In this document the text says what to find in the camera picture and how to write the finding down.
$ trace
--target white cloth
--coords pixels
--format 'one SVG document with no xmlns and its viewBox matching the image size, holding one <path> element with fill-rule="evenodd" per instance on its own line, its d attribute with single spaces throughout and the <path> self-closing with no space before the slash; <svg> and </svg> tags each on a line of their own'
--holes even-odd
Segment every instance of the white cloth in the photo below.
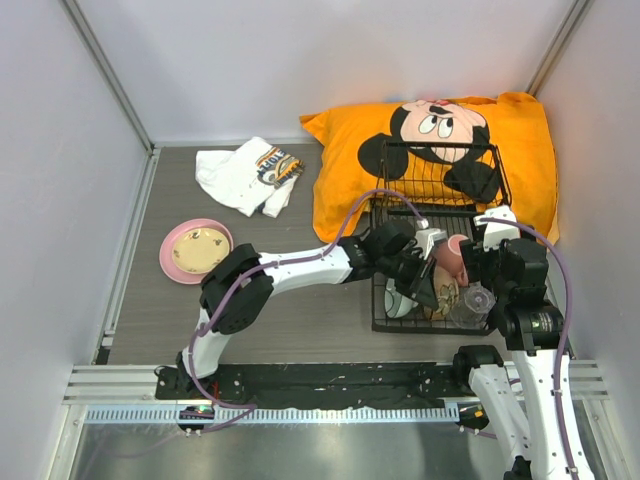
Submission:
<svg viewBox="0 0 640 480">
<path fill-rule="evenodd" d="M 196 181 L 217 202 L 250 217 L 260 209 L 277 217 L 289 203 L 302 162 L 254 137 L 235 152 L 200 151 Z"/>
</svg>

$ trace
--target cartoon eye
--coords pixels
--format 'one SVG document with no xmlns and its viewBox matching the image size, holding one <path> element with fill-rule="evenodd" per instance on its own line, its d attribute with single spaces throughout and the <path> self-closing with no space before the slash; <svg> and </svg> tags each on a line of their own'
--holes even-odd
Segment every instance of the cartoon eye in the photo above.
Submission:
<svg viewBox="0 0 640 480">
<path fill-rule="evenodd" d="M 420 123 L 418 130 L 420 131 L 420 133 L 429 133 L 431 130 L 436 128 L 437 124 L 438 117 L 436 117 L 435 115 L 429 115 Z"/>
<path fill-rule="evenodd" d="M 440 138 L 449 138 L 453 133 L 453 118 L 443 118 L 438 127 L 438 136 Z"/>
</svg>

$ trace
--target pink cup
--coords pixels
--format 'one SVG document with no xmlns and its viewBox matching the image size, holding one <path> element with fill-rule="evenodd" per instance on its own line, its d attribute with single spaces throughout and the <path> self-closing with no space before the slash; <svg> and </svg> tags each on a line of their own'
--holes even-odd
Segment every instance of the pink cup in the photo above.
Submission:
<svg viewBox="0 0 640 480">
<path fill-rule="evenodd" d="M 462 253 L 460 253 L 460 242 L 463 240 L 468 240 L 468 237 L 460 234 L 450 236 L 446 243 L 438 247 L 434 257 L 438 265 L 456 279 L 459 286 L 466 287 L 469 285 L 469 278 L 467 270 L 464 268 Z"/>
</svg>

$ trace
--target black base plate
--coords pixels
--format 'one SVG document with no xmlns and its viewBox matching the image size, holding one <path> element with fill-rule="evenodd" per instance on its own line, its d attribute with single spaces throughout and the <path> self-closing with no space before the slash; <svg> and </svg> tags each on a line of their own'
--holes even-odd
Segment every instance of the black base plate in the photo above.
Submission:
<svg viewBox="0 0 640 480">
<path fill-rule="evenodd" d="M 202 398 L 195 387 L 177 388 L 178 370 L 156 371 L 158 400 Z M 258 408 L 341 410 L 439 408 L 443 397 L 472 395 L 436 363 L 327 363 L 220 365 L 201 383 L 231 403 Z"/>
</svg>

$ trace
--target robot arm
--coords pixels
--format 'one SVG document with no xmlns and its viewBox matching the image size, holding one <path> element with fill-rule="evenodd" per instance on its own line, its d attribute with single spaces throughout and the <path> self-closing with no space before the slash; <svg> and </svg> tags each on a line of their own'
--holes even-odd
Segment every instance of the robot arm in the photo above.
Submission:
<svg viewBox="0 0 640 480">
<path fill-rule="evenodd" d="M 484 216 L 515 221 L 506 207 Z M 480 281 L 496 297 L 487 321 L 498 328 L 512 353 L 526 416 L 494 347 L 461 347 L 454 358 L 454 370 L 462 373 L 459 378 L 476 393 L 487 412 L 506 461 L 505 480 L 573 480 L 576 475 L 590 480 L 594 476 L 584 455 L 571 399 L 569 355 L 558 351 L 564 318 L 545 299 L 546 247 L 534 239 L 520 238 L 514 229 L 490 223 L 483 241 L 461 244 L 461 250 L 469 280 Z M 554 390 L 557 355 L 562 355 L 561 391 Z M 572 470 L 559 429 L 558 395 L 573 452 Z"/>
<path fill-rule="evenodd" d="M 482 218 L 487 216 L 515 221 L 508 207 L 499 207 L 485 212 L 476 223 L 486 223 Z M 250 326 L 272 296 L 295 288 L 359 281 L 380 272 L 393 280 L 394 294 L 437 308 L 435 262 L 430 253 L 446 238 L 446 232 L 429 229 L 426 222 L 416 232 L 408 222 L 390 221 L 366 237 L 342 238 L 326 255 L 326 247 L 259 254 L 251 245 L 240 245 L 202 281 L 198 330 L 210 322 L 236 279 L 253 273 L 229 297 L 214 328 L 197 337 L 192 356 L 195 371 L 184 361 L 188 349 L 178 354 L 178 378 L 190 381 L 215 373 L 231 336 Z M 520 238 L 516 227 L 490 223 L 483 241 L 462 242 L 461 250 L 470 283 L 480 282 L 496 297 L 487 321 L 498 328 L 507 349 L 513 352 L 525 393 L 526 416 L 494 347 L 461 347 L 454 358 L 458 378 L 480 398 L 494 426 L 508 469 L 505 480 L 575 478 L 576 472 L 567 467 L 554 408 L 559 392 L 553 389 L 553 365 L 558 354 L 563 355 L 561 398 L 574 464 L 581 480 L 594 478 L 583 454 L 571 402 L 569 357 L 557 351 L 564 319 L 544 298 L 548 273 L 545 247 Z M 322 255 L 311 261 L 291 261 L 318 253 Z"/>
<path fill-rule="evenodd" d="M 240 245 L 203 279 L 202 308 L 196 328 L 200 330 L 209 323 L 241 274 L 252 269 L 258 271 L 230 297 L 215 328 L 196 338 L 192 357 L 194 372 L 185 361 L 189 348 L 178 355 L 182 377 L 205 378 L 215 373 L 231 337 L 249 327 L 271 297 L 296 288 L 365 280 L 381 272 L 394 279 L 398 295 L 437 307 L 432 282 L 435 263 L 429 253 L 447 236 L 443 230 L 428 228 L 426 222 L 419 224 L 420 227 L 423 228 L 416 232 L 406 221 L 389 221 L 366 237 L 343 237 L 326 255 L 327 247 L 270 254 L 257 253 L 251 245 Z M 296 259 L 314 257 L 314 260 L 296 262 Z"/>
</svg>

